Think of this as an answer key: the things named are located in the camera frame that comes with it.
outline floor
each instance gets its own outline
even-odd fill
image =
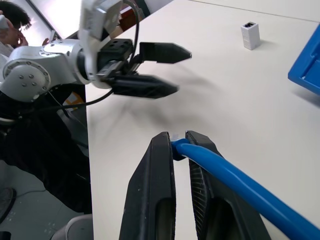
[[[61,118],[69,127],[73,138],[88,145],[85,108],[79,110],[73,112],[71,120],[63,115]],[[89,154],[85,147],[81,149],[85,155]],[[5,172],[5,177],[3,174],[0,176],[0,188],[12,187],[17,195],[45,189],[35,176],[17,167],[7,166],[0,161],[0,169]],[[16,199],[11,212],[0,224],[0,232],[10,232],[11,240],[49,240],[58,229],[79,215],[82,213],[72,211],[47,191],[28,193]]]

